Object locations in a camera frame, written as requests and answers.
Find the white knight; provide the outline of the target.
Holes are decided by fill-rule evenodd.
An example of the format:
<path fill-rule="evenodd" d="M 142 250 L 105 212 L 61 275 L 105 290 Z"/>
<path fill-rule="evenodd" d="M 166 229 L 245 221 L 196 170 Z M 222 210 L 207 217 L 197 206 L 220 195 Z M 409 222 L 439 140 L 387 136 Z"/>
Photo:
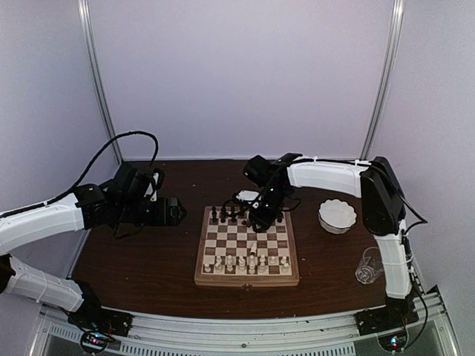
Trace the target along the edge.
<path fill-rule="evenodd" d="M 257 253 L 257 243 L 256 242 L 252 243 L 251 248 L 249 250 L 249 253 L 251 255 L 256 255 L 256 253 Z"/>

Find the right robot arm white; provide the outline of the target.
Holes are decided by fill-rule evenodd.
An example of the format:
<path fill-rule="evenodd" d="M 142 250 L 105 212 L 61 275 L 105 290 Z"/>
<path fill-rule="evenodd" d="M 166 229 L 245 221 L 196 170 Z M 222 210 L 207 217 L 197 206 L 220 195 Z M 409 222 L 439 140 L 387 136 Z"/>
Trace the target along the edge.
<path fill-rule="evenodd" d="M 413 254 L 407 237 L 411 227 L 405 217 L 413 207 L 386 158 L 319 159 L 288 153 L 270 162 L 257 155 L 246 163 L 243 174 L 259 189 L 240 191 L 235 198 L 249 212 L 256 232 L 269 229 L 295 188 L 337 191 L 361 199 L 364 227 L 377 242 L 384 268 L 387 296 L 381 322 L 393 328 L 409 315 L 413 309 Z"/>

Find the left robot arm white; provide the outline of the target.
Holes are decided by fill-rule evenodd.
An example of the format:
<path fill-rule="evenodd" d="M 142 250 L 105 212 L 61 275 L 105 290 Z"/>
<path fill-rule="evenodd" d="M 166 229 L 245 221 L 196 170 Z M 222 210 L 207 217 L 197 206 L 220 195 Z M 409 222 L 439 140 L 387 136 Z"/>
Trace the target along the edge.
<path fill-rule="evenodd" d="M 115 176 L 101 184 L 83 184 L 82 174 L 57 197 L 1 213 L 1 292 L 17 294 L 38 303 L 59 307 L 90 329 L 107 321 L 94 290 L 87 284 L 55 277 L 22 263 L 12 250 L 69 231 L 108 225 L 119 239 L 119 227 L 132 224 L 176 226 L 187 212 L 175 197 L 161 197 L 164 180 L 159 168 L 120 163 Z"/>

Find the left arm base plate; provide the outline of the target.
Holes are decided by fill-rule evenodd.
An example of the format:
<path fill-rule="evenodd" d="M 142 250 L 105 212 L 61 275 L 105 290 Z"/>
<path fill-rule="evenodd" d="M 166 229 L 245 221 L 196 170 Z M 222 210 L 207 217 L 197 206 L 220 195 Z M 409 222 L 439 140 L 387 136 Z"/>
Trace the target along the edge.
<path fill-rule="evenodd" d="M 92 302 L 84 302 L 78 310 L 68 311 L 69 323 L 110 336 L 127 337 L 132 320 L 132 315 L 127 312 L 104 309 Z"/>

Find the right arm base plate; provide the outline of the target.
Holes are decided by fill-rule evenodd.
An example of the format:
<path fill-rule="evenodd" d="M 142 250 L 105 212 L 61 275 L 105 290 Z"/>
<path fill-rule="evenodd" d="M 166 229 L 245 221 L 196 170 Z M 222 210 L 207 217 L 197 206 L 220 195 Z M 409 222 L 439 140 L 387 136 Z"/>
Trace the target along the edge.
<path fill-rule="evenodd" d="M 419 315 L 415 311 L 402 315 L 399 311 L 390 311 L 382 307 L 357 312 L 355 320 L 359 334 L 364 336 L 404 328 L 408 324 L 419 321 Z"/>

